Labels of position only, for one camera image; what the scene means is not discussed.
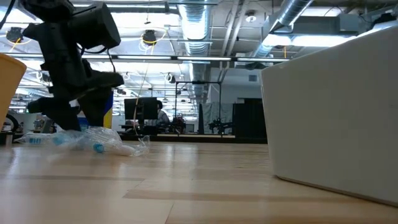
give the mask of wooden table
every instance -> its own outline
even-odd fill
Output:
[[[0,148],[1,224],[398,223],[394,207],[275,178],[263,144],[152,142],[142,157],[14,146]]]

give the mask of ceiling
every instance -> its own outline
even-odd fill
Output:
[[[85,2],[92,2],[89,0],[71,0],[75,4],[81,4]],[[282,1],[250,1],[247,11],[254,11],[256,20],[254,22],[248,22],[243,20],[240,30],[238,32],[239,40],[235,42],[231,51],[232,55],[252,52],[262,42],[264,34],[262,34],[262,27],[267,16],[272,15],[280,9]],[[366,1],[339,1],[339,0],[316,0],[310,7],[308,7],[302,14],[302,16],[319,16],[319,17],[335,17],[342,12],[348,12],[350,14],[358,14],[366,11],[372,11],[381,7],[390,6],[396,4],[397,1],[391,0],[372,0]],[[137,1],[123,1],[124,4],[136,4]],[[0,3],[1,6],[6,6],[8,3]],[[210,21],[210,36],[208,40],[211,42],[209,55],[220,56],[221,49],[223,48],[223,42],[227,32],[228,21],[231,19],[230,14],[233,8],[232,0],[219,1],[216,6],[211,7],[211,21]],[[110,50],[111,54],[119,55],[184,55],[186,52],[185,44],[181,42],[183,40],[183,30],[181,28],[181,18],[176,14],[161,14],[161,13],[113,13],[113,18],[118,27],[119,33],[122,37],[122,42],[119,46]],[[40,47],[34,40],[26,38],[22,44],[14,45],[9,42],[4,34],[10,27],[27,27],[30,22],[41,22],[31,15],[24,14],[21,10],[13,9],[10,16],[7,19],[4,27],[0,30],[0,52],[15,52],[15,53],[40,53]],[[156,43],[153,49],[144,50],[140,48],[141,35],[145,30],[153,29],[155,34],[160,41]],[[91,51],[99,50],[101,47],[90,49]],[[306,48],[298,47],[293,45],[278,46],[274,47],[270,54],[277,58],[294,58],[296,55],[303,55],[304,52],[313,52],[322,48]],[[26,86],[47,86],[49,83],[45,83],[42,80],[42,74],[40,71],[40,64],[42,60],[24,60],[21,59],[27,66],[28,70],[24,75],[24,79],[21,81],[22,86],[17,91],[16,98],[22,100],[13,101],[13,105],[23,105],[24,101],[30,99],[36,99],[39,96],[49,96],[48,91],[45,88],[27,88]],[[131,63],[131,62],[115,62],[114,63],[117,72],[121,73],[125,79],[125,85],[121,88],[125,88],[127,94],[119,95],[115,94],[115,111],[117,113],[123,113],[123,99],[126,97],[134,98],[139,96],[156,96],[159,99],[166,98],[167,101],[174,101],[175,84],[171,84],[165,80],[167,74],[174,75],[177,80],[190,81],[190,66],[187,63]],[[107,60],[91,62],[93,69],[100,71],[111,71],[112,65]],[[259,81],[250,82],[249,75],[258,76],[258,70],[246,70],[234,68],[234,65],[226,72],[224,78],[224,85],[234,86],[252,86],[253,88],[259,88]],[[210,72],[210,80],[217,81],[220,74],[220,68],[212,65]],[[188,103],[192,96],[193,88],[191,85],[185,86],[187,91],[182,91],[179,96],[185,100],[186,103],[181,103],[177,106],[179,111],[184,111],[189,114],[191,111],[196,113],[196,108],[193,103]],[[171,103],[166,104],[166,111],[171,116],[173,106]]]

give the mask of silver air duct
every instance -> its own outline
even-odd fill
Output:
[[[283,1],[280,10],[275,15],[269,16],[266,19],[263,30],[268,34],[275,28],[283,26],[292,26],[293,23],[300,17],[304,10],[311,5],[313,0],[285,0]],[[266,57],[274,46],[263,45],[264,41],[251,54],[251,57],[261,58]]]
[[[210,24],[210,6],[206,5],[179,5],[178,9],[181,15],[181,25],[183,37],[185,40],[193,42],[185,43],[187,54],[190,56],[207,56],[209,45],[204,43],[195,43],[195,40],[203,40],[208,37]],[[210,66],[204,63],[193,63],[190,67],[191,81],[209,81]],[[208,85],[193,85],[197,103],[204,103],[207,96]]]

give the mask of orange object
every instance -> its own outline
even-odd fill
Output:
[[[8,107],[24,76],[26,65],[10,56],[0,54],[0,124],[6,119]]]

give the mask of person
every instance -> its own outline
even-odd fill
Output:
[[[161,124],[169,124],[170,120],[166,112],[162,111],[163,104],[157,100],[157,120],[148,120],[147,126],[160,126]]]

